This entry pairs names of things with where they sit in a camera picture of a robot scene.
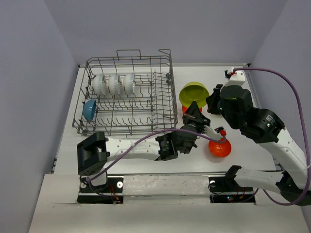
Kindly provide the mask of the lime green bowl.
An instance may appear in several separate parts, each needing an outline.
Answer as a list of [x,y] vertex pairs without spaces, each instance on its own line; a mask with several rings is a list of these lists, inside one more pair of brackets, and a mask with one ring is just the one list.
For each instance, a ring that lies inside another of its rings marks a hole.
[[187,83],[179,92],[179,101],[185,107],[190,107],[195,101],[199,108],[206,106],[206,98],[209,97],[209,91],[200,82]]

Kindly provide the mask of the grey wire dish rack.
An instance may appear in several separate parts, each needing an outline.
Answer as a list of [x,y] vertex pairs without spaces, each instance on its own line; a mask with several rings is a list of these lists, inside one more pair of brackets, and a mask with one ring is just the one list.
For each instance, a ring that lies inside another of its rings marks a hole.
[[[135,73],[135,89],[128,95],[122,86],[126,74]],[[121,91],[97,95],[91,81],[104,74],[106,84],[119,74]],[[98,131],[108,136],[152,133],[177,125],[177,103],[174,86],[172,55],[160,49],[156,55],[142,55],[140,50],[117,50],[115,56],[91,57],[83,65],[78,83],[77,101],[71,126],[78,134],[87,136]],[[94,119],[87,121],[82,114],[84,103],[96,100]]]

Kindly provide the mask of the blue bowl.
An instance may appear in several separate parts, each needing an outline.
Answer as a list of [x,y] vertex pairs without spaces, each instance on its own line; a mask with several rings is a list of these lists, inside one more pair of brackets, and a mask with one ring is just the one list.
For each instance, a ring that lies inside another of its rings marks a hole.
[[96,100],[88,100],[84,103],[82,114],[87,121],[92,121],[94,119],[96,107]]

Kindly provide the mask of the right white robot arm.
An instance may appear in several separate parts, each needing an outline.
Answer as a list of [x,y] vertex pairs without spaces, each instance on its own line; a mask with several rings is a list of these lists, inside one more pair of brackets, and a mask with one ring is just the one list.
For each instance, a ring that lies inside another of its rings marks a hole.
[[282,172],[265,172],[232,165],[224,177],[228,190],[256,187],[280,194],[286,205],[310,205],[307,157],[276,113],[254,107],[251,92],[239,85],[216,85],[206,102],[209,113],[220,114],[232,129],[267,150],[284,168]]

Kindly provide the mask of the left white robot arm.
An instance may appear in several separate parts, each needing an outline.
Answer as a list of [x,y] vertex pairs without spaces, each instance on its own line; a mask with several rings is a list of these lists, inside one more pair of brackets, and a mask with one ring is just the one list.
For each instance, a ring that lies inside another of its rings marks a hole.
[[99,193],[108,186],[107,171],[121,159],[168,161],[188,154],[197,147],[198,137],[210,139],[210,119],[205,117],[196,103],[192,103],[182,116],[180,129],[161,130],[137,141],[115,139],[96,132],[77,145],[79,180]]

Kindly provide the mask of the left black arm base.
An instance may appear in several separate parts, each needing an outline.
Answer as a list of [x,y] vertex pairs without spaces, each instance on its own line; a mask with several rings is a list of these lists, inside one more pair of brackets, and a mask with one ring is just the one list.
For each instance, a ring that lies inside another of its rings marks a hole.
[[85,177],[80,177],[77,202],[80,204],[123,204],[123,176],[108,176],[107,183],[89,187]]

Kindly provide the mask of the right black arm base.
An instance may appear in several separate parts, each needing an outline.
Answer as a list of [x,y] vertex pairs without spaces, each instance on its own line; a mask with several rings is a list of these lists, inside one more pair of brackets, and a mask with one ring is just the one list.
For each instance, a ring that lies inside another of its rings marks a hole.
[[233,165],[223,176],[209,177],[208,190],[211,203],[253,203],[254,189],[242,187],[234,180],[241,166]]

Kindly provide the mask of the orange bowl left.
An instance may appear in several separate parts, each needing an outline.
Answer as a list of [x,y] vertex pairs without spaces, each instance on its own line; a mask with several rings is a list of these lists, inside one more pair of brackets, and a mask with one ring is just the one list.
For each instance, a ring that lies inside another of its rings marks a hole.
[[184,105],[182,105],[182,112],[183,112],[183,113],[185,113],[185,112],[187,111],[187,109],[188,109],[187,107],[185,107]]

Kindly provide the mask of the orange bowl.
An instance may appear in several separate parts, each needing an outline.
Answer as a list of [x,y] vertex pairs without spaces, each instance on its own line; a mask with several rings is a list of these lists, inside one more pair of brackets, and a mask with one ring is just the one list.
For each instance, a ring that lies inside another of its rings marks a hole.
[[182,105],[182,112],[183,112],[183,113],[185,113],[185,112],[187,111],[187,109],[188,109],[187,107],[185,107],[184,105]]
[[232,146],[228,139],[224,142],[221,139],[220,142],[209,141],[208,149],[215,157],[225,158],[231,153]]

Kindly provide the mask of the orange bowl right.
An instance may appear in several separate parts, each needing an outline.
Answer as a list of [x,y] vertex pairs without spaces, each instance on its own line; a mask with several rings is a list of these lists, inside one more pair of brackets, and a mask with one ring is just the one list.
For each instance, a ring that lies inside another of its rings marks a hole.
[[232,146],[228,139],[224,142],[221,139],[220,142],[209,141],[208,149],[215,157],[225,158],[231,153]]

